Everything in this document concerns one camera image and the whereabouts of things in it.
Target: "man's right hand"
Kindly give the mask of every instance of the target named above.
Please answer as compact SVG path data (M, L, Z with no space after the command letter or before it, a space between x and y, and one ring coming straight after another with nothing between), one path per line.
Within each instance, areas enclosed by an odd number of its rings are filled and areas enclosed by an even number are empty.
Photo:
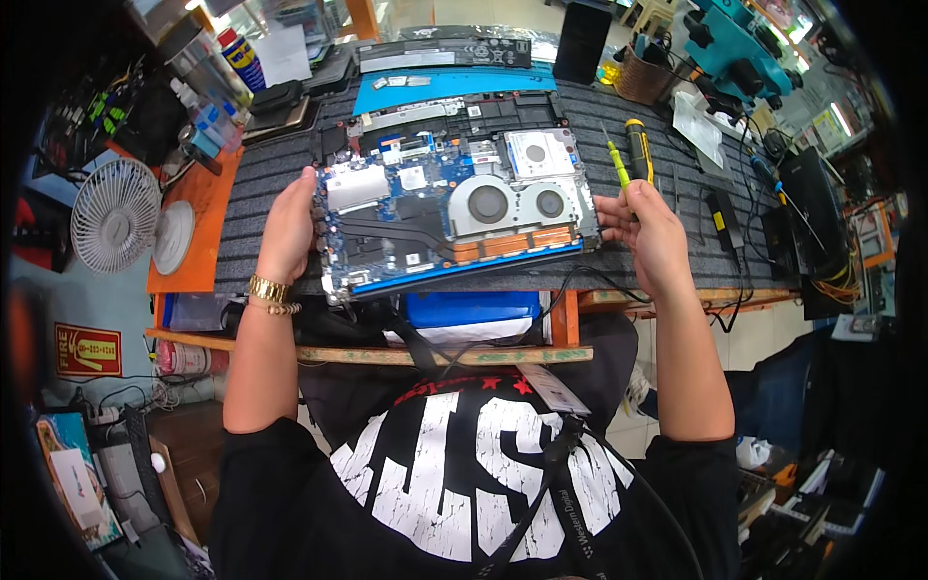
M620 239L635 257L641 289L656 302L695 292L687 233L660 192L643 179L628 184L618 198L594 196L603 239ZM638 217L632 221L632 212Z

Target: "gold wristwatch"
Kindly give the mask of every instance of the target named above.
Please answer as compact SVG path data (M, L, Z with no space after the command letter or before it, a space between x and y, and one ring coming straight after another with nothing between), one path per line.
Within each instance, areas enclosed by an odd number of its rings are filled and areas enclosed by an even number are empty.
M257 296L258 298L263 298L264 300L278 304L283 304L286 301L287 290L289 289L290 286L287 284L272 282L257 274L252 274L251 280L248 283L248 293L251 296Z

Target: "blue silicone repair mat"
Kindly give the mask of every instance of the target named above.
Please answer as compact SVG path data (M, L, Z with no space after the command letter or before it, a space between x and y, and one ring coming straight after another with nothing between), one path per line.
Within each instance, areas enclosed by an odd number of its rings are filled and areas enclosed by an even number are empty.
M426 76L432 79L432 83L423 86L384 86L374 89L373 84L379 78L405 75ZM361 77L361 86L358 88L352 115L424 100L456 97L465 93L553 91L557 88L551 74L551 65L546 62L537 62L531 69L423 67L369 72Z

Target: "shoe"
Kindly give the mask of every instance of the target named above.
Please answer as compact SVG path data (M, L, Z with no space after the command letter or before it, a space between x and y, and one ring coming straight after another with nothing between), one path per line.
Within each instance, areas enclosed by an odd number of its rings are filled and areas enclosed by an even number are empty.
M632 367L632 376L628 379L628 388L625 389L625 396L622 398L622 409L631 419L647 419L648 415L638 410L638 406L644 402L648 391L656 391L651 382L644 376L644 371L635 361Z

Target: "hand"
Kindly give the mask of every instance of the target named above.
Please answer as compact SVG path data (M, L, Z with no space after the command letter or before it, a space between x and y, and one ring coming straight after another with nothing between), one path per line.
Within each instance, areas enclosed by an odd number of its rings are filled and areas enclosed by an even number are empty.
M274 200L264 224L264 237L254 273L277 282L293 284L306 271L309 246L313 242L313 194L316 170L304 167L299 179Z
M597 217L606 229L603 239L620 239L635 257L641 289L655 300L693 291L687 233L661 194L647 181L636 179L618 198L594 196ZM638 216L632 222L631 211Z

